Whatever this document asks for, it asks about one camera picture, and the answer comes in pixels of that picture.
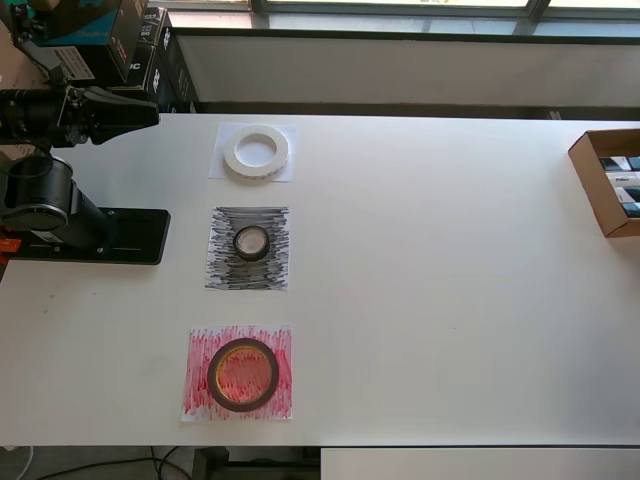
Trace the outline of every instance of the red scribbled paper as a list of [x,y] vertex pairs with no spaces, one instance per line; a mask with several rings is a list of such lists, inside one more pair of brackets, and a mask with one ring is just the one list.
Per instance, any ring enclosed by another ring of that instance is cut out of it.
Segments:
[[[209,393],[207,372],[216,352],[231,340],[254,338],[266,344],[276,356],[280,369],[278,388],[269,403],[252,412],[231,412],[216,403]],[[227,420],[234,418],[291,418],[293,375],[291,370],[291,326],[229,326],[191,330],[187,378],[182,402],[182,421]]]

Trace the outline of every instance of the black scribbled paper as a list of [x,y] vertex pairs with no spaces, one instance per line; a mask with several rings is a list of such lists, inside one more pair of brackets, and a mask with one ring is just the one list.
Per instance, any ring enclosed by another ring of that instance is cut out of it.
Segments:
[[[233,239],[250,225],[267,230],[271,247],[257,262],[236,255]],[[289,207],[218,207],[213,210],[205,287],[285,290],[289,285]]]

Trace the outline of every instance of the black equipment box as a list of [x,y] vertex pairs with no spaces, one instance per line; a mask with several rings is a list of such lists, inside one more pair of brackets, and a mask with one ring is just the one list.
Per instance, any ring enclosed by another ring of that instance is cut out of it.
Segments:
[[122,85],[148,0],[63,0],[50,12],[41,47],[51,47],[76,86]]
[[129,70],[129,78],[124,86],[112,87],[112,93],[136,100],[157,103],[161,113],[176,113],[178,99],[160,61],[156,47],[138,44]]
[[171,20],[166,9],[147,8],[138,43],[156,47],[181,104],[179,111],[189,112],[190,104],[198,102],[198,95],[182,55],[180,43],[171,31]]

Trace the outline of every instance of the cable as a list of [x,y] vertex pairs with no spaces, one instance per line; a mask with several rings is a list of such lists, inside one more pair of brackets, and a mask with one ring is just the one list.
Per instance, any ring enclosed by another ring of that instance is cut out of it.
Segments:
[[[153,451],[153,447],[149,447],[151,449],[151,456],[155,457],[156,456],[156,452]],[[153,461],[153,469],[156,471],[156,473],[158,473],[158,464],[156,463],[156,461]]]
[[169,452],[167,452],[167,454],[162,457],[162,461],[160,462],[160,466],[158,467],[158,480],[163,480],[162,478],[162,467],[164,467],[164,464],[166,463],[167,465],[169,464],[169,462],[167,462],[167,459],[171,456],[171,454],[173,452],[175,452],[179,447],[173,447],[171,450],[169,450]]
[[18,475],[18,478],[16,478],[16,480],[20,480],[22,477],[24,477],[24,475],[27,473],[27,470],[29,470],[29,467],[31,466],[31,462],[33,461],[33,447],[29,447],[29,449],[29,460],[27,460],[27,464],[24,466],[24,468],[22,469],[22,473]]
[[187,480],[191,480],[191,475],[189,475],[186,470],[182,469],[181,467],[179,467],[175,463],[168,462],[166,460],[166,456],[165,456],[165,458],[162,458],[162,459],[157,458],[157,457],[145,457],[145,458],[133,458],[131,460],[114,460],[114,461],[111,461],[111,462],[91,463],[89,465],[83,465],[82,467],[70,468],[69,470],[63,470],[61,472],[50,473],[48,475],[45,475],[44,477],[38,477],[35,480],[48,480],[49,478],[60,477],[62,475],[69,475],[70,473],[80,472],[82,470],[88,470],[90,468],[106,467],[108,465],[123,465],[123,464],[126,464],[126,463],[140,463],[140,462],[150,462],[150,461],[166,463],[167,465],[169,465],[172,468],[175,468],[182,475],[184,475],[184,477]]

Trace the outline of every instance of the orange clamp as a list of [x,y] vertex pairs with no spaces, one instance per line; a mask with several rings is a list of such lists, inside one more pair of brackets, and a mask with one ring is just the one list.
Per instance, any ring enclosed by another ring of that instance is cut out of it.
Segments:
[[0,238],[0,253],[16,253],[21,244],[19,238]]

